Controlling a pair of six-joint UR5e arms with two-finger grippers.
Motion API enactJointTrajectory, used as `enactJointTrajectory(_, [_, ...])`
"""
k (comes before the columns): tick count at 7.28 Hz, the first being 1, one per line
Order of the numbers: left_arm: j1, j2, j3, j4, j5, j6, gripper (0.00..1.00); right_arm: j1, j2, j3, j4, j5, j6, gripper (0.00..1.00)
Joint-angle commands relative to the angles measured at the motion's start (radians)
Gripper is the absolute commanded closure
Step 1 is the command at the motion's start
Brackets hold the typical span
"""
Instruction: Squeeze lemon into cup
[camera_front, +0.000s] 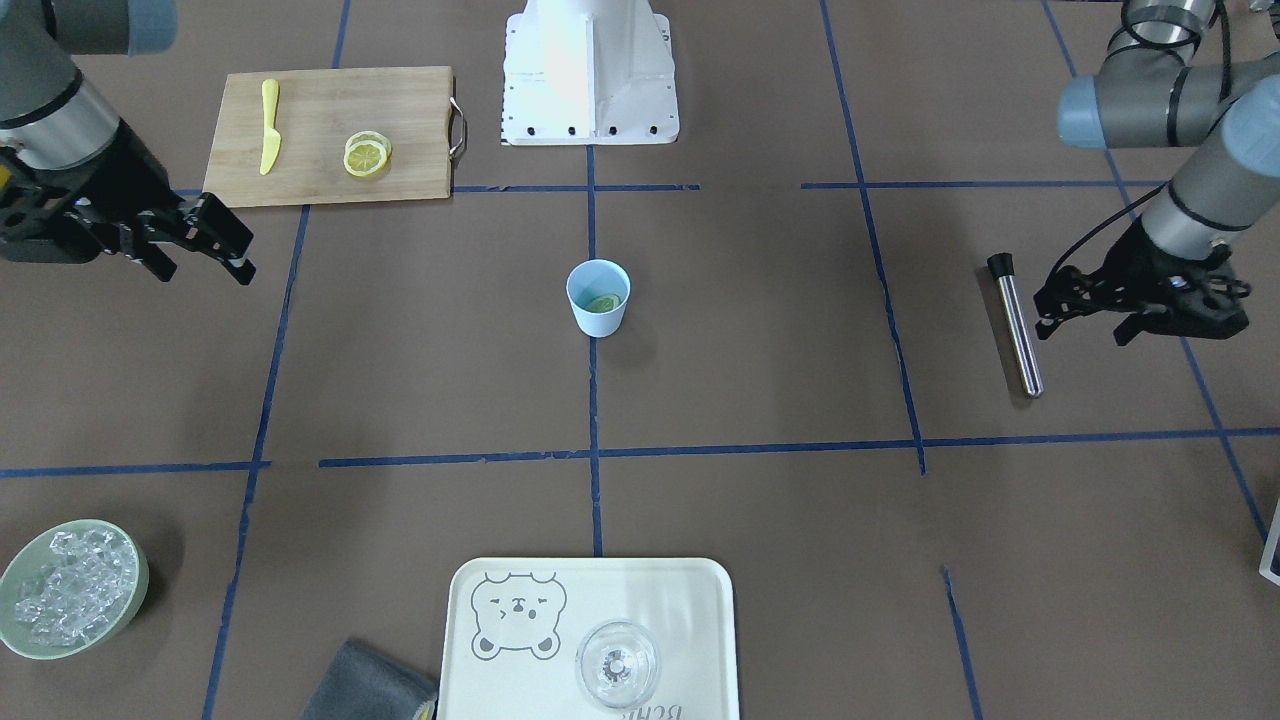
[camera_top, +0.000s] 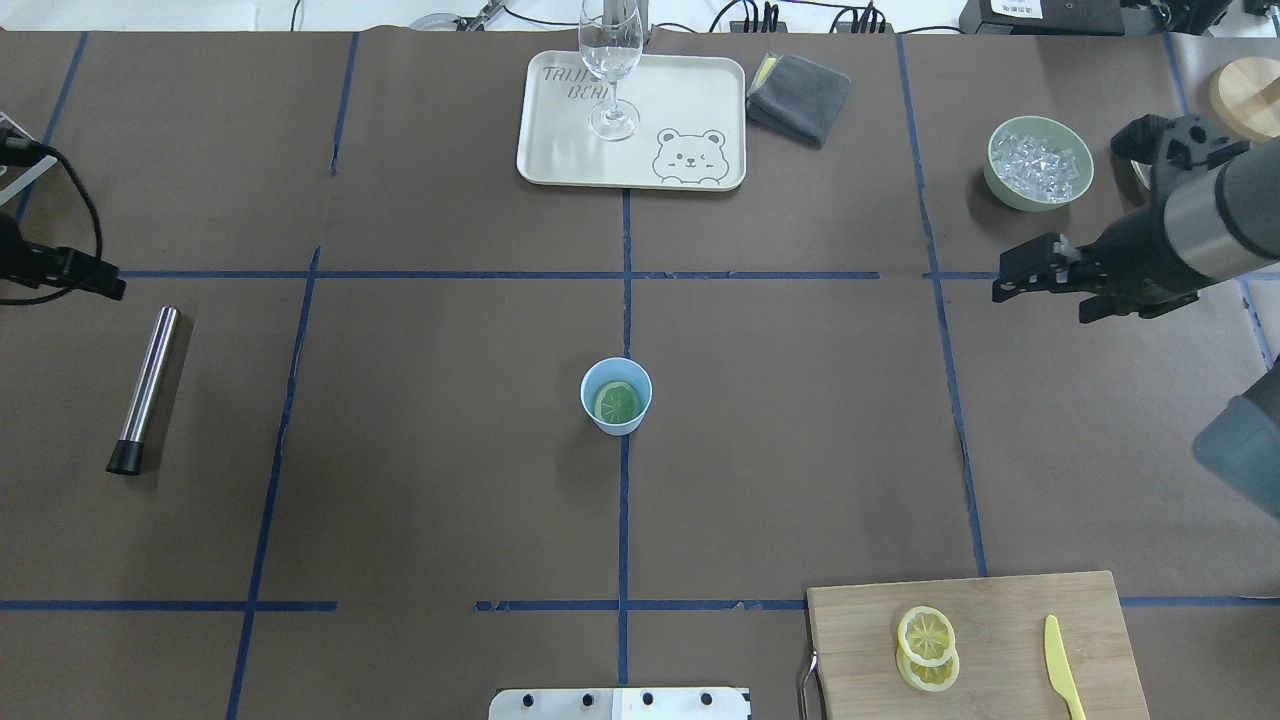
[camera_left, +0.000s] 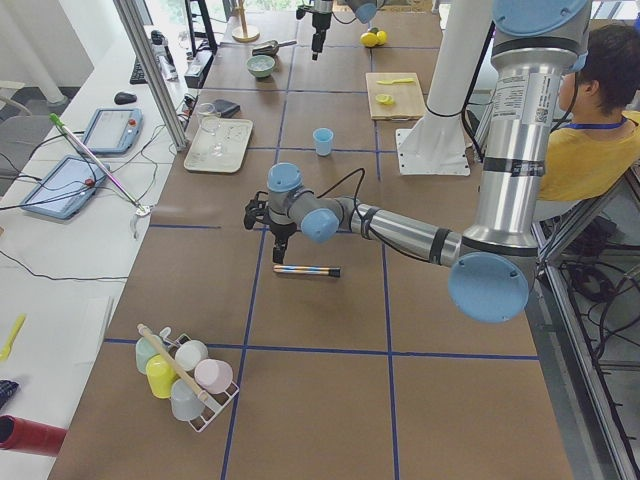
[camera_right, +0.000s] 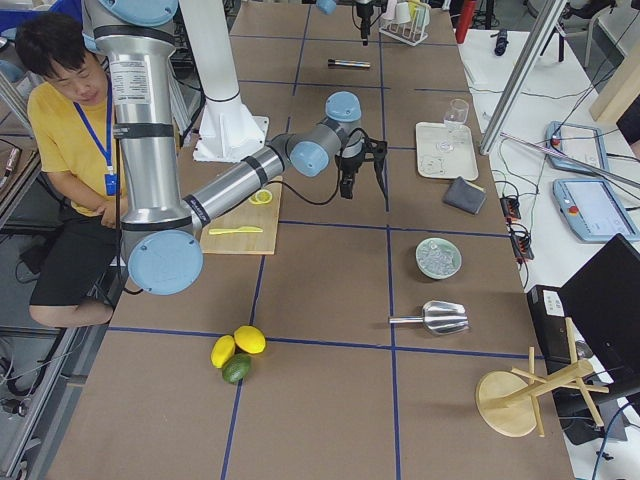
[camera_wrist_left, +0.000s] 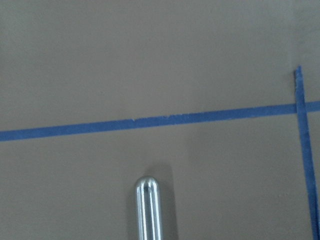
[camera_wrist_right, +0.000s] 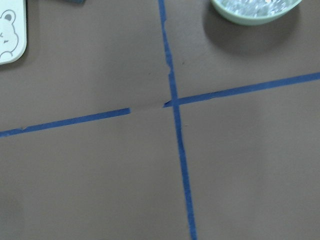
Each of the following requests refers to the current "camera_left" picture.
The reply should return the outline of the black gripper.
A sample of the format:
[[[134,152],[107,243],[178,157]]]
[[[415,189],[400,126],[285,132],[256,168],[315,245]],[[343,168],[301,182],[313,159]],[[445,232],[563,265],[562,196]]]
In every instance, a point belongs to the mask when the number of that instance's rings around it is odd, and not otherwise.
[[[326,33],[331,25],[332,11],[332,3],[311,3],[297,6],[297,20],[301,20],[307,13],[312,16],[312,27],[315,29],[311,42],[313,61],[317,61],[319,54],[323,51]]]
[[[283,264],[288,247],[288,241],[297,231],[297,225],[288,219],[278,223],[268,207],[268,200],[261,199],[260,195],[267,195],[264,191],[258,191],[245,206],[243,224],[246,230],[252,230],[256,223],[266,225],[275,237],[272,250],[272,261],[275,264]]]

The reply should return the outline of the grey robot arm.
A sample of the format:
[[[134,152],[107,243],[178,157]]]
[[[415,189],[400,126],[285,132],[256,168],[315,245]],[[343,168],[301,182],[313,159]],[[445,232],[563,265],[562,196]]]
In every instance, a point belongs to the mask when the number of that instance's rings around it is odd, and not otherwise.
[[[314,33],[311,41],[311,58],[313,61],[317,61],[318,56],[323,52],[326,34],[334,17],[333,4],[334,2],[329,0],[303,1],[296,8],[297,20],[301,20],[306,14],[310,14],[312,18]],[[365,24],[374,18],[386,1],[346,0],[344,4],[354,14],[354,19]]]
[[[498,74],[474,222],[456,233],[355,197],[322,198],[299,168],[278,163],[244,224],[267,225],[273,259],[301,232],[315,242],[345,228],[411,257],[446,266],[448,292],[465,315],[487,323],[517,316],[535,277],[531,232],[563,75],[587,56],[587,1],[455,1],[450,7],[424,116],[396,141],[404,175],[466,175],[462,130],[467,96],[484,59]]]

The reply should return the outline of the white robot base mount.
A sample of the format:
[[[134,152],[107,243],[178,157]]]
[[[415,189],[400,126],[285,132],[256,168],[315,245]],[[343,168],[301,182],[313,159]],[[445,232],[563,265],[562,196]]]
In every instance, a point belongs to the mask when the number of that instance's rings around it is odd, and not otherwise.
[[[491,37],[490,1],[453,1],[439,50],[426,113],[410,130],[399,129],[402,175],[467,176],[470,167],[462,116],[476,67]]]

